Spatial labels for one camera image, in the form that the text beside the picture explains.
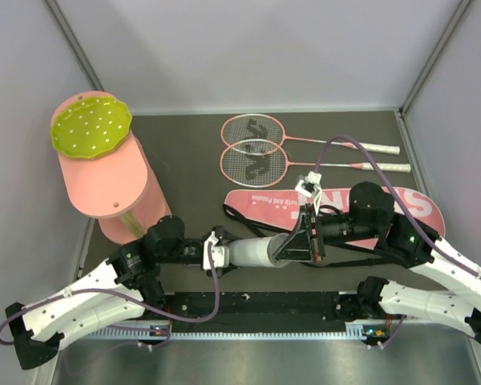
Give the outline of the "white shuttlecock tube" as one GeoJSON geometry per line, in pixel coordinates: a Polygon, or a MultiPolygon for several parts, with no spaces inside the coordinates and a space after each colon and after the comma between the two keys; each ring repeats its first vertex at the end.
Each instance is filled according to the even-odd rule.
{"type": "Polygon", "coordinates": [[[229,264],[236,267],[282,268],[288,261],[277,261],[273,254],[283,244],[287,234],[233,241],[228,244],[229,264]]]}

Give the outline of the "pink sport racket bag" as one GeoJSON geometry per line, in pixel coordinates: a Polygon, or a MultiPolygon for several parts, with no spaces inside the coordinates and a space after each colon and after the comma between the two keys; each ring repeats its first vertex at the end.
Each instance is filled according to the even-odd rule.
{"type": "MultiPolygon", "coordinates": [[[[353,188],[324,188],[321,204],[331,205],[344,213],[350,210],[350,193],[353,188]]],[[[394,187],[410,214],[417,222],[432,228],[440,237],[446,236],[446,224],[439,207],[427,195],[412,188],[394,187]]],[[[292,230],[297,222],[300,206],[311,200],[294,189],[256,190],[237,189],[227,194],[224,204],[232,207],[248,220],[292,230]]],[[[358,240],[324,241],[325,245],[352,245],[374,250],[376,237],[358,240]]]]}

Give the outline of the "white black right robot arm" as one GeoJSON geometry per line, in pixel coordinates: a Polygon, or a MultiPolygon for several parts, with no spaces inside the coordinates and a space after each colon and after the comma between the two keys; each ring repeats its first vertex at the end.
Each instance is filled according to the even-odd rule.
{"type": "Polygon", "coordinates": [[[367,318],[388,314],[430,320],[449,326],[481,345],[481,266],[463,256],[437,231],[414,219],[394,191],[362,182],[349,194],[346,213],[300,207],[297,223],[273,252],[275,261],[318,262],[327,245],[374,239],[374,254],[437,282],[443,293],[411,289],[385,278],[369,277],[358,285],[355,309],[367,318]]]}

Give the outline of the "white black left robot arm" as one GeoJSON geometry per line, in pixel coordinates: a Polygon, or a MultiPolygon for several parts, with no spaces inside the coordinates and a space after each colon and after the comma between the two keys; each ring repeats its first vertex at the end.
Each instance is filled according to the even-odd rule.
{"type": "Polygon", "coordinates": [[[24,371],[52,360],[74,341],[107,326],[145,314],[175,321],[202,323],[214,318],[219,308],[198,318],[172,314],[166,308],[159,280],[163,263],[207,266],[217,285],[223,263],[217,258],[235,240],[222,226],[199,239],[186,238],[183,221],[166,216],[139,239],[129,242],[97,268],[49,298],[6,308],[5,325],[12,335],[20,367],[24,371]]]}

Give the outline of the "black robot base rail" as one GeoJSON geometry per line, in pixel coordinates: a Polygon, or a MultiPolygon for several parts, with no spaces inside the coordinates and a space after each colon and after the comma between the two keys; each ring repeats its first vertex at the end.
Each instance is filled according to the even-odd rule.
{"type": "Polygon", "coordinates": [[[338,292],[226,292],[216,316],[207,322],[172,321],[180,333],[312,333],[344,331],[347,322],[373,319],[383,325],[381,311],[363,312],[355,294],[338,292]]]}

